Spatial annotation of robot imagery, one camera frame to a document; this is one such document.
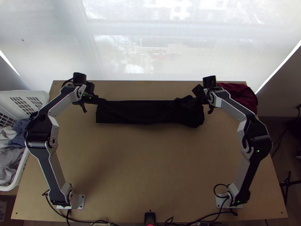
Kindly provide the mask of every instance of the wooden table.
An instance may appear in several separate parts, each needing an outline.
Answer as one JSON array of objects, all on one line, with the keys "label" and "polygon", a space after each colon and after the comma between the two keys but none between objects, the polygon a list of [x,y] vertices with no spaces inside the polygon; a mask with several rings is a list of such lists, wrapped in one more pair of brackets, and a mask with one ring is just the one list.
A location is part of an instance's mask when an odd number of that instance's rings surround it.
[{"label": "wooden table", "polygon": [[[94,81],[95,93],[107,100],[164,100],[184,97],[199,82]],[[62,81],[54,81],[50,99]],[[115,223],[143,222],[154,211],[158,222],[174,216],[189,222],[217,212],[213,186],[232,183],[240,165],[238,122],[216,108],[197,129],[178,124],[96,124],[96,105],[70,105],[58,116],[57,155],[74,192],[85,194],[82,210],[70,215],[80,220]],[[48,189],[38,161],[29,156],[17,194],[13,219],[65,221],[41,194]],[[270,155],[250,188],[251,197],[238,217],[219,220],[255,220],[287,217]]]}]

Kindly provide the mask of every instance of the black cloth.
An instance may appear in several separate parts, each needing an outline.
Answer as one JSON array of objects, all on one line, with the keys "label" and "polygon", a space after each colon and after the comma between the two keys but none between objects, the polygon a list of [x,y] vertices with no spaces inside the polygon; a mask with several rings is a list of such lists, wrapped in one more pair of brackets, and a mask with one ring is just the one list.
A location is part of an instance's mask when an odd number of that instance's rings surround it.
[{"label": "black cloth", "polygon": [[96,123],[179,123],[197,128],[204,122],[204,108],[192,96],[173,101],[107,101],[99,98]]}]

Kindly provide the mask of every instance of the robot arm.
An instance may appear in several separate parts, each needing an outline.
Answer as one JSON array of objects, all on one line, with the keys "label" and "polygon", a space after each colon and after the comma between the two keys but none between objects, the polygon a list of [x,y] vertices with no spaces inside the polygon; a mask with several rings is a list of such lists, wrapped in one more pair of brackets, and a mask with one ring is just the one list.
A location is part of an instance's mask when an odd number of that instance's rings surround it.
[{"label": "robot arm", "polygon": [[[231,99],[230,94],[222,87],[217,87],[215,76],[203,78],[204,95],[207,99],[210,111],[214,107],[225,109],[233,118],[239,121],[237,134],[240,141],[242,160],[235,181],[228,185],[227,196],[229,207],[246,203],[250,198],[250,185],[255,176],[259,163],[272,149],[272,142],[266,126],[260,122],[256,115]],[[216,197],[217,205],[223,202],[223,198]]]},{"label": "robot arm", "polygon": [[82,209],[84,195],[75,195],[71,184],[65,181],[56,155],[58,147],[58,116],[70,103],[80,105],[86,112],[84,103],[93,103],[94,84],[86,81],[86,75],[74,73],[73,84],[62,87],[60,94],[41,108],[37,116],[26,127],[25,145],[35,156],[44,173],[53,205],[61,209]]}]

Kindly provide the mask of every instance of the laundry basket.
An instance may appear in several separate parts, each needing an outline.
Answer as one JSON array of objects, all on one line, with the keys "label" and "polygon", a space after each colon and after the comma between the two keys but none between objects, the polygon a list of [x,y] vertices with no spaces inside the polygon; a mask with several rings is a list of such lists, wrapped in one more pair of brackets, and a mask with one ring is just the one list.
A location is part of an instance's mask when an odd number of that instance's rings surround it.
[{"label": "laundry basket", "polygon": [[[16,120],[28,118],[31,113],[41,109],[48,101],[49,94],[44,91],[0,91],[0,128],[12,127]],[[28,155],[29,151],[25,148],[12,183],[7,186],[0,185],[0,191],[10,191],[18,185]]]}]

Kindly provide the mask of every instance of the dark red cloth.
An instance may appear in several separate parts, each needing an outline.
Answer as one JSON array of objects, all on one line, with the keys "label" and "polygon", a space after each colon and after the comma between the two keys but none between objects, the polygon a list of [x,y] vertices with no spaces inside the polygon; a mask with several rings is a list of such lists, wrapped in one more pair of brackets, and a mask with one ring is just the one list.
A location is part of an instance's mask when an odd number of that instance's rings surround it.
[{"label": "dark red cloth", "polygon": [[254,112],[255,115],[257,114],[258,99],[250,87],[245,84],[222,82],[218,82],[217,86],[223,87],[224,90],[230,93],[233,100]]}]

